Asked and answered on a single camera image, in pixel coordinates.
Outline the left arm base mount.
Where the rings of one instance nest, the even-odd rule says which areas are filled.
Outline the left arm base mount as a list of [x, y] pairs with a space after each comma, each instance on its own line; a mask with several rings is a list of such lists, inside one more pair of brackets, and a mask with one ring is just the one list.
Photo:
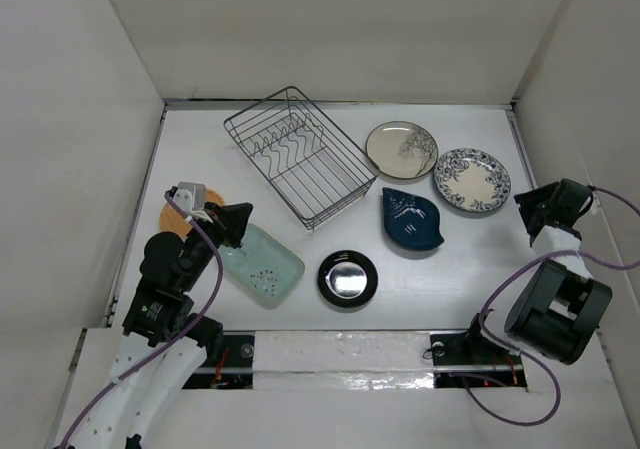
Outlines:
[[253, 387], [254, 332], [225, 332], [218, 359], [203, 363], [184, 383], [185, 390], [243, 390]]

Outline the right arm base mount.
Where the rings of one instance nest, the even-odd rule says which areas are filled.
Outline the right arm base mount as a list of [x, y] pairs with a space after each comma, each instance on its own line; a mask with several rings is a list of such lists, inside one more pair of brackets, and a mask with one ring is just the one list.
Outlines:
[[527, 387], [521, 357], [486, 338], [478, 315], [467, 329], [431, 333], [422, 358], [432, 363], [437, 389]]

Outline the cream plate with tree pattern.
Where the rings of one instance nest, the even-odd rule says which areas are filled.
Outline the cream plate with tree pattern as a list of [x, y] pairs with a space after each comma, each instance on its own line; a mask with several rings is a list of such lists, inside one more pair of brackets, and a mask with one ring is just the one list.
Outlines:
[[433, 169], [439, 157], [439, 148], [431, 133], [420, 125], [390, 121], [369, 133], [365, 153], [385, 176], [413, 180]]

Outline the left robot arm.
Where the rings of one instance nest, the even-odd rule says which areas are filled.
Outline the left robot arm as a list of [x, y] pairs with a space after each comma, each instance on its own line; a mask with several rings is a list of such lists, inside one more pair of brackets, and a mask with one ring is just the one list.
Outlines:
[[148, 447], [195, 369], [222, 356], [222, 324], [194, 312], [188, 293], [209, 262], [220, 261], [220, 246], [239, 247], [253, 207], [207, 203], [197, 213], [168, 204], [191, 230], [185, 238], [160, 232], [146, 243], [108, 382], [71, 424], [62, 448]]

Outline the blue floral rimmed plate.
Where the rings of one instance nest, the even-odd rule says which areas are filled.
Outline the blue floral rimmed plate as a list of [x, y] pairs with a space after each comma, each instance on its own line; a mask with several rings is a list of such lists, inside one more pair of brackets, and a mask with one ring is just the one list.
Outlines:
[[499, 209], [511, 194], [504, 165], [479, 149], [458, 148], [441, 155], [433, 169], [439, 194], [454, 207], [471, 213]]

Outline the dark blue leaf-shaped dish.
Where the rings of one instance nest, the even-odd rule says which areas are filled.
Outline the dark blue leaf-shaped dish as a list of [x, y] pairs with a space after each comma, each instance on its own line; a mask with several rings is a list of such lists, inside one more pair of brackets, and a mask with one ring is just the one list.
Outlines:
[[440, 212], [430, 200], [384, 187], [382, 205], [384, 231], [402, 248], [425, 252], [445, 242], [440, 230]]

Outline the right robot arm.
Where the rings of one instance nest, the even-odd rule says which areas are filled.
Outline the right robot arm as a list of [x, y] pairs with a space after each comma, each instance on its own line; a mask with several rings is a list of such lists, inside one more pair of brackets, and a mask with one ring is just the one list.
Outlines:
[[[593, 186], [570, 179], [515, 196], [535, 258], [482, 305], [461, 340], [467, 358], [484, 362], [498, 351], [519, 354], [522, 345], [565, 365], [581, 357], [613, 297], [612, 289], [587, 269], [589, 258], [575, 228], [595, 199]], [[509, 309], [499, 337], [487, 327], [493, 304], [526, 274], [530, 279]]]

